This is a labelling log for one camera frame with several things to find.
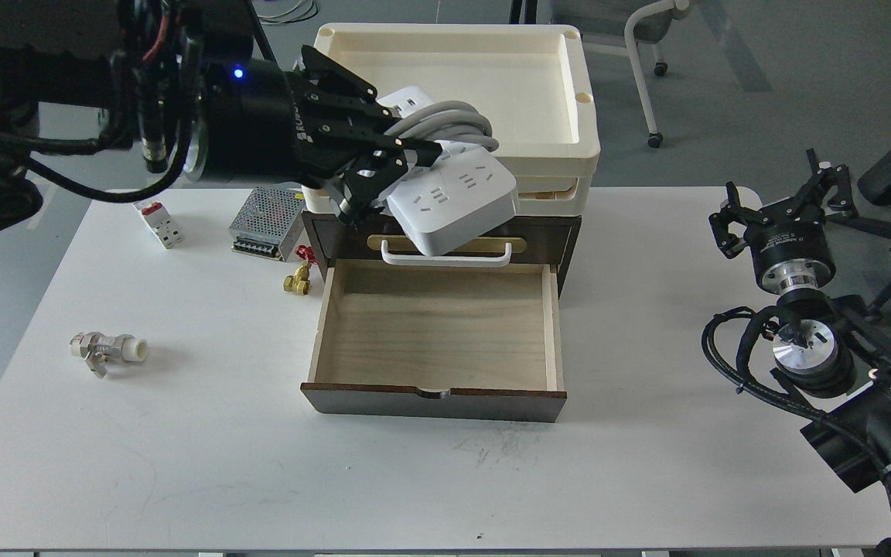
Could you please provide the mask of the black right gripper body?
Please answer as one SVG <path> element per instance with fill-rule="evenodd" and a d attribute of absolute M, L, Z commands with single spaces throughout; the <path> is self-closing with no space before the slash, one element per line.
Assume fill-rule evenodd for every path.
<path fill-rule="evenodd" d="M 789 201 L 781 200 L 760 213 L 760 222 L 747 225 L 756 284 L 772 295 L 824 288 L 837 272 L 824 232 L 824 209 L 806 203 L 792 211 Z"/>

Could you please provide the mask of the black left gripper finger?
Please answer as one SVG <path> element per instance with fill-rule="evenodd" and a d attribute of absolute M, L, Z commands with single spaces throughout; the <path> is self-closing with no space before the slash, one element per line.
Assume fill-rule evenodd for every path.
<path fill-rule="evenodd" d="M 381 194 L 407 170 L 400 149 L 375 149 L 354 159 L 329 183 L 333 214 L 346 227 L 360 226 L 383 210 Z"/>
<path fill-rule="evenodd" d="M 300 52 L 300 162 L 305 168 L 346 168 L 390 162 L 396 156 L 428 168 L 442 154 L 438 142 L 402 138 L 400 122 L 376 100 L 376 87 L 315 47 Z"/>

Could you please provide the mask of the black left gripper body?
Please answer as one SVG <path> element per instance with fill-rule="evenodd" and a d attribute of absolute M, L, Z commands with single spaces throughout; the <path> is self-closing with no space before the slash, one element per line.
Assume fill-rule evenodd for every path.
<path fill-rule="evenodd" d="M 300 60 L 208 63 L 202 70 L 202 180 L 319 188 L 344 168 L 300 162 Z"/>

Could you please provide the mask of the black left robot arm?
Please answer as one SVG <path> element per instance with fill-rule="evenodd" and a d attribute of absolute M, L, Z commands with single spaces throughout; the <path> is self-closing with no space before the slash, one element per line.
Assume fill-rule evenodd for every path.
<path fill-rule="evenodd" d="M 376 98 L 315 47 L 280 67 L 250 1 L 0 1 L 0 231 L 43 207 L 29 173 L 108 203 L 297 183 L 357 226 L 442 154 Z"/>

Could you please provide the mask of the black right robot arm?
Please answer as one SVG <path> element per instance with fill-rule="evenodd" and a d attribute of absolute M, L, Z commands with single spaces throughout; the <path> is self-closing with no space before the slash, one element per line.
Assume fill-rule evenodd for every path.
<path fill-rule="evenodd" d="M 891 520 L 891 339 L 857 295 L 824 292 L 837 268 L 824 226 L 857 223 L 851 173 L 807 150 L 811 174 L 792 196 L 753 209 L 727 183 L 708 218 L 726 258 L 752 255 L 758 288 L 773 306 L 715 314 L 705 325 L 706 360 L 736 391 L 806 419 L 802 435 L 846 487 L 881 484 Z M 891 535 L 876 546 L 891 556 Z"/>

